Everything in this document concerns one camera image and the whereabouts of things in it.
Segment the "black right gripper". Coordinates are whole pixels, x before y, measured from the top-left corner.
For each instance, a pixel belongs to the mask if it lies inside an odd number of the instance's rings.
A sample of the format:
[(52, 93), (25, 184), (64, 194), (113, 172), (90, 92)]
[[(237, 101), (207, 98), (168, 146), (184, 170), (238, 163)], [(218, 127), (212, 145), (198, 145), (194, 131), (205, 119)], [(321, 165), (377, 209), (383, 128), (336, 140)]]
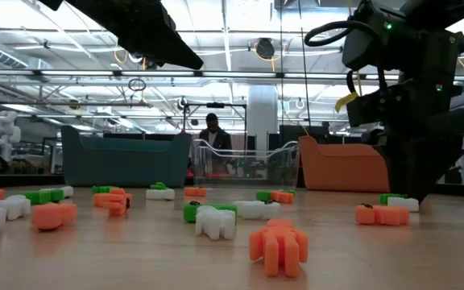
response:
[(391, 193), (423, 201), (462, 156), (461, 135), (449, 133), (443, 124), (429, 128), (430, 119), (447, 115), (450, 100), (461, 93), (460, 85), (414, 79), (371, 93), (371, 121), (383, 126), (371, 131), (371, 142), (385, 161)]

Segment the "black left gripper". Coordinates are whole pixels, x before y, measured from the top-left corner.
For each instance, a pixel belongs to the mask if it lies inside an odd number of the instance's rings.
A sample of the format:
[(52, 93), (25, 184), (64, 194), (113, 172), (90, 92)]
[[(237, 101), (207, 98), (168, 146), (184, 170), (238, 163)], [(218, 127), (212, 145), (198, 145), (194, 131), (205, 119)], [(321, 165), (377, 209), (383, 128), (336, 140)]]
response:
[(118, 36), (128, 52), (164, 64), (200, 69), (203, 60), (165, 21), (160, 0), (39, 0), (52, 10), (67, 2)]

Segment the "orange plastic bin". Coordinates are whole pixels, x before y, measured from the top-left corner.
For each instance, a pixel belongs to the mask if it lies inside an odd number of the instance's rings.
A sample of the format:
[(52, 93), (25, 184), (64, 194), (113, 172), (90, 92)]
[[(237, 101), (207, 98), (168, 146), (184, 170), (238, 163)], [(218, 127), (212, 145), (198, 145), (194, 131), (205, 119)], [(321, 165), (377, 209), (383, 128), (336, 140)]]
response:
[(384, 158), (361, 143), (320, 144), (311, 136), (299, 138), (304, 185), (308, 190), (387, 193)]

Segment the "long ceiling light bar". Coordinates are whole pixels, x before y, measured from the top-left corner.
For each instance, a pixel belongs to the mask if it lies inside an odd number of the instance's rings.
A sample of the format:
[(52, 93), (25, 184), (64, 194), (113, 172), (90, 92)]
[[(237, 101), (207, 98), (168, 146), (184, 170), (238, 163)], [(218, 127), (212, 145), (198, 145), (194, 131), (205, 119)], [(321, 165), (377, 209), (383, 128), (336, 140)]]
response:
[(212, 78), (255, 78), (255, 79), (295, 79), (295, 80), (341, 80), (341, 73), (303, 72), (224, 72), (224, 71), (166, 71), (166, 70), (39, 70), (0, 69), (0, 75), (8, 76), (81, 76), (81, 77), (212, 77)]

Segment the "person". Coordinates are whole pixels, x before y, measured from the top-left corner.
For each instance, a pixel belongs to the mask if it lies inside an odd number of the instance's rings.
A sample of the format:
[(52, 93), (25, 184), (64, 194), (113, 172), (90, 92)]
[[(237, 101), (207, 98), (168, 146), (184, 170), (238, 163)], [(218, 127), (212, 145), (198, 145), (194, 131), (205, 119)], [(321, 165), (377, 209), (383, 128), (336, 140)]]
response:
[[(230, 134), (225, 132), (218, 123), (218, 116), (214, 113), (206, 115), (206, 128), (199, 134), (199, 138), (205, 140), (212, 148), (229, 153), (232, 149)], [(209, 157), (209, 171), (211, 173), (225, 174), (228, 173), (228, 158), (217, 156), (207, 151)]]

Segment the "white round column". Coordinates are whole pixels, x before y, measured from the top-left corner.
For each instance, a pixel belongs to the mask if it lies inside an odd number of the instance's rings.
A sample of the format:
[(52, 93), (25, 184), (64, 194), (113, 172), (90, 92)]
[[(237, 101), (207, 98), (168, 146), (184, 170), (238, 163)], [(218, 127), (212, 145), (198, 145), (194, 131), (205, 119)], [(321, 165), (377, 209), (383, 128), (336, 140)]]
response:
[(267, 150), (269, 134), (277, 132), (278, 94), (274, 85), (252, 85), (248, 90), (246, 128), (255, 136), (257, 150)]

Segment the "teal plastic bin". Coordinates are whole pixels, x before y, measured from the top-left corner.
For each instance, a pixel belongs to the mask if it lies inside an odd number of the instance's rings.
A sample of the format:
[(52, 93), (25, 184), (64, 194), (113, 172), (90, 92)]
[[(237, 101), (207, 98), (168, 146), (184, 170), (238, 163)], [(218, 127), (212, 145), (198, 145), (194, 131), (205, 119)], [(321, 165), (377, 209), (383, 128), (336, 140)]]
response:
[(171, 141), (100, 138), (63, 126), (61, 142), (64, 180), (73, 187), (144, 188), (162, 182), (178, 188), (184, 185), (192, 136), (181, 133)]

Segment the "clear plastic bin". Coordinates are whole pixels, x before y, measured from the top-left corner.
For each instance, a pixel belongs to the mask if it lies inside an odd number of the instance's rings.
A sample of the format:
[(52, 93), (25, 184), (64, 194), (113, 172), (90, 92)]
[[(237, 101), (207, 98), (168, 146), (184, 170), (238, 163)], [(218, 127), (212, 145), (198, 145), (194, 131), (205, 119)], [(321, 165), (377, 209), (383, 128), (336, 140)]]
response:
[(294, 189), (299, 145), (291, 141), (273, 151), (222, 150), (195, 139), (191, 162), (193, 182), (199, 187)]

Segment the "black metal frame rig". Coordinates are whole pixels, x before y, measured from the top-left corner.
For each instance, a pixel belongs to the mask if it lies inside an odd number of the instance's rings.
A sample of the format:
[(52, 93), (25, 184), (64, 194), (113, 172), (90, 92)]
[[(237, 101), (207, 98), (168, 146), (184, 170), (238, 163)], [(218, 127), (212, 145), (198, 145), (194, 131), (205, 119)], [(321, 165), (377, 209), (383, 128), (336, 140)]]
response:
[[(187, 109), (191, 106), (195, 106), (196, 109), (193, 110), (193, 113), (195, 113), (201, 106), (202, 104), (197, 104), (197, 103), (190, 103), (190, 102), (185, 102), (183, 104), (183, 120), (182, 120), (182, 132), (186, 131), (186, 121), (189, 118), (190, 114), (187, 114)], [(205, 107), (211, 108), (211, 109), (224, 109), (224, 108), (231, 108), (233, 111), (235, 111), (238, 114), (237, 108), (243, 108), (244, 109), (244, 115), (242, 116), (242, 119), (244, 121), (244, 135), (247, 135), (247, 105), (246, 104), (230, 104), (230, 103), (222, 103), (222, 102), (207, 102), (204, 104)]]

